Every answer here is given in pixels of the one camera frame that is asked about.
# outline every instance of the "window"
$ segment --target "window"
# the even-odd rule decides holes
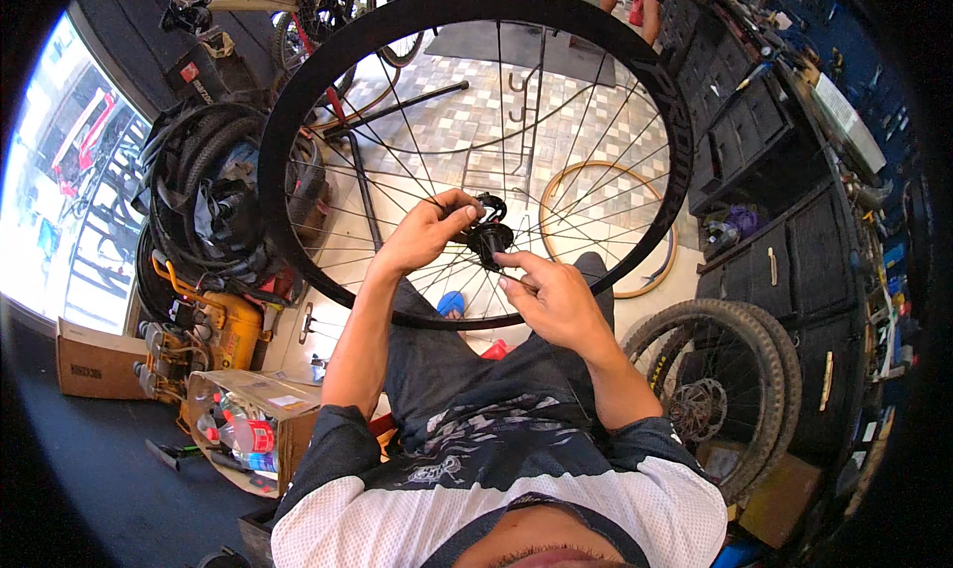
[[[7,150],[0,290],[50,320],[121,334],[142,216],[130,206],[149,126],[64,16]]]

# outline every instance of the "checkered tile floor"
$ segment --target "checkered tile floor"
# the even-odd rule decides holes
[[[614,14],[624,20],[627,9],[617,6]],[[539,113],[534,114],[538,73],[529,79],[525,91],[513,90],[510,75],[512,84],[520,87],[529,69],[427,55],[424,50],[431,40],[433,34],[426,32],[425,45],[411,65],[400,71],[397,97],[389,95],[375,109],[461,80],[470,87],[360,129],[358,140],[367,169],[410,173],[424,186],[433,180],[471,193],[506,192],[504,199],[518,197],[539,205],[547,184],[562,169],[577,163],[614,163],[618,169],[589,164],[567,173],[543,205],[559,210],[578,201],[577,214],[620,228],[644,227],[651,221],[658,209],[657,197],[641,182],[650,181],[664,193],[667,137],[651,98],[622,65],[614,63],[615,86],[593,87],[592,81],[545,71]],[[368,104],[394,78],[395,71],[375,56],[365,59],[347,94],[345,112]],[[513,121],[519,119],[524,103],[525,119]],[[499,140],[504,133],[506,139]],[[346,145],[337,147],[350,159]],[[328,162],[341,164],[330,149],[324,153]]]

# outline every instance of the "drawer handle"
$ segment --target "drawer handle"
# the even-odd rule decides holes
[[[834,370],[834,352],[827,352],[827,361],[824,363],[824,387],[820,391],[820,407],[818,411],[823,411],[827,407],[827,399],[831,395],[831,373]]]
[[[778,258],[774,254],[774,248],[768,248],[768,259],[771,260],[771,286],[778,286]]]

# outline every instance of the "disc brake rotor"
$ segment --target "disc brake rotor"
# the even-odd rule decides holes
[[[721,430],[728,395],[711,377],[679,386],[672,394],[669,417],[682,440],[702,442]]]

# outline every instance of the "black floor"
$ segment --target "black floor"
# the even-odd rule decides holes
[[[191,440],[177,408],[151,401],[60,395],[54,341],[3,331],[3,528],[13,564],[194,566],[228,545],[237,518],[274,502],[237,489],[204,458],[181,473],[145,438]]]

